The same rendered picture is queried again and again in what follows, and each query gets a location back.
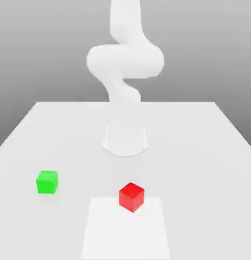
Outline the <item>small red cube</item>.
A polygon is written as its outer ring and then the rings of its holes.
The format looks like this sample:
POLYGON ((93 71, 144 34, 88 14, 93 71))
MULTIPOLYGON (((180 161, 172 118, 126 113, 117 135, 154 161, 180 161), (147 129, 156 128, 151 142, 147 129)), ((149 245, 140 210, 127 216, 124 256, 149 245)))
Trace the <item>small red cube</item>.
POLYGON ((118 193, 119 205, 134 213, 144 204, 144 193, 142 187, 129 182, 118 193))

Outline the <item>small green cube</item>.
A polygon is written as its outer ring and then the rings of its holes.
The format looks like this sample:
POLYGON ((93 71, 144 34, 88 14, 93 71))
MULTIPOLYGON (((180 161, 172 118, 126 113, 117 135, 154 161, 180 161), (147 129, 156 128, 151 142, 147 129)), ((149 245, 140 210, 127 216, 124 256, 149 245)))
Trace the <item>small green cube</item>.
POLYGON ((57 171, 42 170, 36 178, 38 193, 53 194, 58 188, 57 171))

